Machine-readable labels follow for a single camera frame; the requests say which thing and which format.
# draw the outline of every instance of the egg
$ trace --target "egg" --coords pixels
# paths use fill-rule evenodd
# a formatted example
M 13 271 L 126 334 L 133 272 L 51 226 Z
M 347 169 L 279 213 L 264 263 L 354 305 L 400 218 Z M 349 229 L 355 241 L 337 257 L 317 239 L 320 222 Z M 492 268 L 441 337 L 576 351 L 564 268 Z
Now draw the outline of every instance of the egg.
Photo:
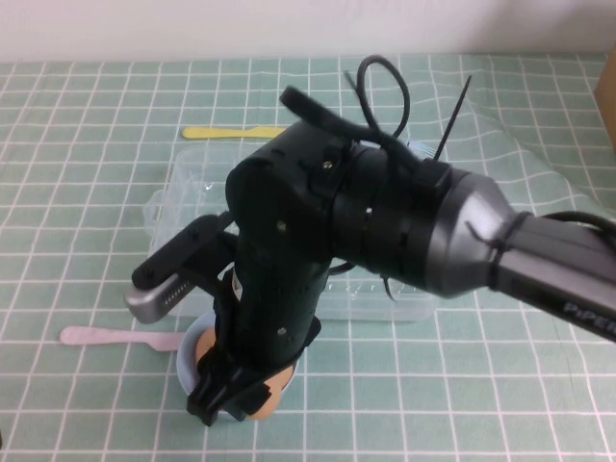
M 208 350 L 214 346 L 215 343 L 216 331 L 214 330 L 214 327 L 211 327 L 203 332 L 203 335 L 201 335 L 196 343 L 194 358 L 197 363 L 205 355 L 205 353 L 207 353 Z M 280 404 L 280 399 L 282 399 L 282 391 L 293 378 L 293 369 L 293 366 L 289 366 L 284 371 L 277 373 L 265 381 L 265 384 L 269 387 L 271 396 L 257 412 L 248 416 L 249 419 L 253 421 L 261 421 L 274 413 L 278 407 L 278 404 Z

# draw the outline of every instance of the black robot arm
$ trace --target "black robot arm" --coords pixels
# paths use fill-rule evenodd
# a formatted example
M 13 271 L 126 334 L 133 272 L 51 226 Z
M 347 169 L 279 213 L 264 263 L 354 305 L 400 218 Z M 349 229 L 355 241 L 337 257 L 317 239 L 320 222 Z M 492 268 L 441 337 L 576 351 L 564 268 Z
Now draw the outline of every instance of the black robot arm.
M 354 86 L 360 101 L 368 64 Z M 489 287 L 616 341 L 610 221 L 517 213 L 493 180 L 418 160 L 373 116 L 368 127 L 352 124 L 295 89 L 281 101 L 302 120 L 231 171 L 229 213 L 191 223 L 134 272 L 126 296 L 145 322 L 193 287 L 215 297 L 217 342 L 187 406 L 202 422 L 220 409 L 241 420 L 263 405 L 264 381 L 318 335 L 328 275 L 353 266 L 443 297 Z M 232 220 L 238 236 L 224 231 Z M 333 258 L 347 263 L 332 269 Z

